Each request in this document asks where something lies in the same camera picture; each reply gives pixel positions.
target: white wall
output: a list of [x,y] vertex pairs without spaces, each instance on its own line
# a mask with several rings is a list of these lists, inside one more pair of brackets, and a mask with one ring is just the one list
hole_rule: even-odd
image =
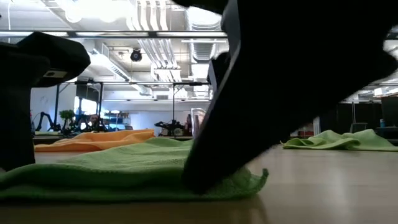
[[[209,101],[206,102],[176,102],[175,119],[185,124],[187,115],[191,108],[207,109]],[[155,129],[157,136],[161,128],[155,127],[155,123],[163,121],[169,123],[173,118],[173,104],[169,101],[104,101],[104,110],[128,111],[133,129]]]
[[[40,112],[48,113],[51,119],[54,121],[55,112],[55,95],[57,92],[57,87],[52,86],[48,88],[33,88],[30,92],[30,109],[32,110],[32,116],[34,123],[37,127],[40,120]],[[73,110],[73,105],[75,103],[76,96],[76,85],[68,85],[59,96],[58,100],[58,118],[57,123],[63,125],[63,121],[59,116],[59,111],[61,110]],[[47,118],[43,118],[41,131],[46,131],[50,128],[50,123]]]
[[[188,114],[190,114],[190,111],[176,111],[175,119],[184,125]],[[132,111],[130,113],[130,122],[134,130],[155,129],[155,135],[158,136],[162,128],[155,127],[155,123],[159,121],[169,123],[172,117],[172,111]]]
[[[207,109],[209,101],[177,101],[175,102],[175,111],[190,111],[191,108]],[[103,110],[119,111],[173,111],[171,101],[103,101]]]

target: ventilation duct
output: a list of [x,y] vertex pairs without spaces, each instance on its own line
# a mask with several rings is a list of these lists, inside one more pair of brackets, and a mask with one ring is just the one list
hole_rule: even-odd
[[[190,7],[186,10],[189,29],[192,31],[215,31],[221,30],[221,16],[213,12]],[[214,53],[215,44],[192,43],[190,49],[193,59],[198,63],[208,63]]]

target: black partition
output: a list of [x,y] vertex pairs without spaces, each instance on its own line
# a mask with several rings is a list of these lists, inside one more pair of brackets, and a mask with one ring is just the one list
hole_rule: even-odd
[[381,104],[371,101],[340,103],[319,118],[321,131],[348,133],[352,123],[367,123],[367,128],[375,129],[382,118]]
[[355,122],[367,123],[367,128],[375,129],[380,127],[382,109],[380,103],[356,103]]

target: white pipe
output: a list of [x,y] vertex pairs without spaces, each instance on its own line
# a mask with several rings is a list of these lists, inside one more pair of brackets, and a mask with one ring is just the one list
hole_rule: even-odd
[[[138,20],[138,7],[137,7],[137,2],[136,0],[133,0],[130,2],[130,11],[131,11],[131,16],[126,18],[126,25],[130,30],[138,30],[141,31],[141,26],[139,25],[139,20]],[[160,68],[162,67],[161,63],[157,61],[154,57],[155,52],[153,51],[152,47],[150,46],[150,43],[148,40],[142,40],[139,39],[138,43],[140,46],[145,50],[146,54],[149,57],[149,60],[153,63],[155,68]]]
[[[134,19],[131,17],[126,18],[126,25],[129,28],[129,30],[135,30],[135,28],[133,26],[133,20]],[[151,54],[150,50],[147,47],[148,43],[146,42],[146,40],[138,39],[137,41],[138,41],[139,45],[141,46],[141,48],[144,49],[145,53],[149,57],[149,60],[153,63],[153,66],[155,68],[160,68],[162,65],[160,64],[160,62],[156,61],[154,56]]]
[[[148,23],[147,23],[147,1],[146,0],[139,0],[139,2],[141,4],[140,24],[141,24],[141,26],[142,26],[142,28],[144,30],[150,30],[149,26],[148,26]],[[155,40],[154,39],[150,39],[149,42],[150,42],[152,48],[156,52],[156,54],[155,54],[156,59],[161,62],[163,68],[166,68],[166,63],[161,58],[162,54],[161,54],[159,48],[156,46]]]
[[[162,30],[168,30],[169,28],[167,27],[167,18],[166,18],[166,10],[167,10],[166,1],[160,0],[159,4],[160,4],[160,26]],[[170,39],[164,40],[164,42],[165,46],[168,48],[168,52],[170,53],[169,56],[173,63],[173,68],[178,68]]]
[[[159,27],[157,26],[157,16],[156,16],[156,1],[155,0],[150,0],[150,26],[152,26],[152,29],[155,31],[159,30]],[[172,61],[170,59],[170,55],[167,51],[167,47],[166,47],[166,42],[164,41],[164,39],[157,39],[156,40],[159,45],[162,47],[162,50],[164,52],[163,56],[163,60],[167,61],[167,68],[172,68]]]

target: wooden table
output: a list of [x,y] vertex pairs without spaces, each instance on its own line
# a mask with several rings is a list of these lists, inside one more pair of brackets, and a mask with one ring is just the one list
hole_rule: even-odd
[[[74,154],[37,153],[37,162]],[[8,223],[396,224],[398,153],[274,149],[249,168],[268,168],[253,198],[230,202],[0,205]]]

